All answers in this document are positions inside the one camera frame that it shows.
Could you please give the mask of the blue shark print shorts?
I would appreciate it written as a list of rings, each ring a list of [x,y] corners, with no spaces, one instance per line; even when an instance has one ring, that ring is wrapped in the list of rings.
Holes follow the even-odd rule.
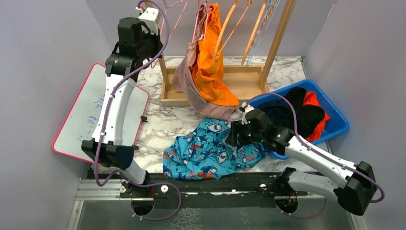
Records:
[[[227,144],[230,132],[230,122],[202,119],[194,131],[177,136],[174,144],[164,150],[163,174],[182,180],[219,179],[253,168],[265,158],[262,144]]]

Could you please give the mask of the pink hanger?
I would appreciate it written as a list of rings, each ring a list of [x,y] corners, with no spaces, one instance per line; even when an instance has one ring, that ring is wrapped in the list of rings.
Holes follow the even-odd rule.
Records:
[[[201,10],[203,9],[203,5],[201,4],[200,0],[197,0],[197,5],[198,5],[198,10],[196,12],[196,18],[195,18],[194,29],[193,29],[193,34],[192,34],[192,42],[195,41],[197,25],[198,25],[198,21],[199,21],[199,15],[200,15]]]
[[[205,18],[205,21],[204,21],[204,27],[203,27],[203,30],[202,30],[201,37],[199,38],[199,41],[202,41],[202,40],[205,39],[206,31],[207,31],[207,25],[208,25],[208,18],[209,18],[210,12],[211,12],[210,4],[207,1],[206,1],[205,5],[206,5],[206,18]]]
[[[162,0],[162,3],[164,4],[164,13],[166,14],[167,18],[169,19],[170,34],[169,34],[168,41],[170,41],[189,2],[187,0]],[[181,10],[179,12],[175,12],[174,15],[176,16],[176,20],[171,19],[169,16],[169,13],[173,12],[173,10]]]

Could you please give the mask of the black shorts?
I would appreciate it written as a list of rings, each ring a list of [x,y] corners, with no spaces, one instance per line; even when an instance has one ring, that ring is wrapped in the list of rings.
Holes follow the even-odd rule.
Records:
[[[293,87],[285,98],[296,112],[299,135],[310,142],[321,138],[330,117],[321,107],[315,92],[308,92],[302,87]]]

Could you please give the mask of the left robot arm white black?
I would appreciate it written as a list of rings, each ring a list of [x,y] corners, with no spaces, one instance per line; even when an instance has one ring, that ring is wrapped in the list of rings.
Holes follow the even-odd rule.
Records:
[[[118,42],[105,61],[106,87],[100,118],[91,139],[82,141],[81,150],[95,164],[116,168],[133,182],[133,192],[143,197],[151,185],[145,180],[147,171],[134,160],[133,146],[123,145],[124,118],[144,60],[158,57],[162,42],[154,19],[122,18],[117,30]]]

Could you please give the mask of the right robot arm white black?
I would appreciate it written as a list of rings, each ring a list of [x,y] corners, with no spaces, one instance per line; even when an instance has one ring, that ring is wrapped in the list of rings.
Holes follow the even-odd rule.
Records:
[[[282,195],[310,192],[334,199],[347,212],[362,216],[378,190],[369,163],[356,164],[340,159],[307,142],[293,130],[273,125],[259,109],[251,110],[244,114],[243,120],[231,123],[226,143],[233,147],[263,144],[270,151],[287,155],[318,171],[319,174],[314,175],[286,168],[275,184]]]

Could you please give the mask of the pink beige shorts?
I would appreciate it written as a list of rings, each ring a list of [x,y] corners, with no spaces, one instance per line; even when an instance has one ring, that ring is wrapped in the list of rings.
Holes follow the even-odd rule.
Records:
[[[185,58],[176,67],[172,83],[175,91],[183,93],[190,106],[203,117],[229,120],[236,108],[234,106],[216,105],[205,100],[200,95],[192,79],[192,69],[197,66],[197,57],[200,53],[198,39],[201,37],[201,30],[204,27],[206,18],[206,5],[205,3],[202,5],[203,9],[199,15],[195,41],[187,44]]]

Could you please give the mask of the orange shorts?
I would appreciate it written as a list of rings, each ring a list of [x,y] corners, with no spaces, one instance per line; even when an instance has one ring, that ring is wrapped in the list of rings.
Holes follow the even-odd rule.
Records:
[[[198,42],[197,64],[192,71],[192,79],[199,94],[208,102],[220,106],[236,106],[238,98],[223,83],[223,54],[213,58],[222,25],[218,3],[209,5],[209,16],[205,25],[204,38]]]

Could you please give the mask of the wooden clothes rack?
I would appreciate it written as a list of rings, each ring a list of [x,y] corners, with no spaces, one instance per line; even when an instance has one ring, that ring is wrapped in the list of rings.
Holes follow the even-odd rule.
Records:
[[[275,32],[269,53],[267,55],[264,66],[250,65],[250,62],[259,47],[260,42],[263,42],[264,32],[270,25],[272,18],[279,5],[278,0],[264,1],[255,25],[252,29],[251,36],[247,43],[240,65],[226,65],[224,67],[224,84],[236,95],[240,102],[245,102],[248,99],[261,93],[269,92],[267,85],[267,77],[274,62],[276,53],[282,41],[286,27],[296,5],[296,1],[288,0],[285,3],[281,14],[277,30]],[[167,67],[165,59],[159,58],[157,63],[160,66],[163,83],[161,92],[161,104],[165,107],[170,106],[190,106],[186,96],[181,92],[176,92],[172,83],[175,67]]]

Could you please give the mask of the small black clip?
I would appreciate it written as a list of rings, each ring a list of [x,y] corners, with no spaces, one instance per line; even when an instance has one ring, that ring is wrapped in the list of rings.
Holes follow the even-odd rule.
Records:
[[[147,117],[146,116],[140,116],[141,122],[147,122]]]

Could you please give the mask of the blue plastic bin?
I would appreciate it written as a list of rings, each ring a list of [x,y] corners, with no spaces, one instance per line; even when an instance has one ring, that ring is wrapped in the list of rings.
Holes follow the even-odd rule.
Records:
[[[318,145],[320,143],[324,143],[327,140],[337,137],[345,132],[347,132],[350,128],[348,120],[345,116],[340,112],[340,110],[331,102],[331,100],[327,97],[327,95],[321,90],[321,88],[312,80],[302,80],[297,83],[291,84],[289,86],[277,89],[273,91],[273,93],[279,94],[284,96],[288,93],[290,89],[293,87],[301,87],[306,89],[308,92],[314,92],[316,98],[321,105],[321,108],[326,112],[329,116],[329,120],[326,122],[325,129],[323,130],[321,137],[312,141],[313,145]],[[254,108],[257,108],[260,104],[280,99],[278,96],[270,95],[270,94],[260,94],[259,97],[252,99],[249,104]],[[276,152],[269,152],[269,156],[272,159],[279,159],[279,160],[286,160],[289,157],[280,155]]]

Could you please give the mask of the black mounting rail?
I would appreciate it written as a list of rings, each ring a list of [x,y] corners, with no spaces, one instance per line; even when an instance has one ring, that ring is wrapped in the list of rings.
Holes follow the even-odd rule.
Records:
[[[293,193],[277,185],[278,173],[235,173],[221,179],[175,180],[150,174],[147,188],[127,184],[116,175],[104,186],[81,180],[76,197],[85,201],[130,201],[135,207],[155,209],[275,207],[276,199],[294,199]]]

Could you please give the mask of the whiteboard with pink frame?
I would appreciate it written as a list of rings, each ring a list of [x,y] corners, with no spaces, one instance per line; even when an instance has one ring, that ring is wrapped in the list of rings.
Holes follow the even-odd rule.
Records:
[[[81,150],[81,144],[83,140],[91,139],[97,126],[104,100],[105,78],[104,65],[93,64],[53,142],[54,152],[84,162],[94,162]],[[123,145],[131,146],[136,143],[148,100],[148,92],[136,85],[124,118]]]

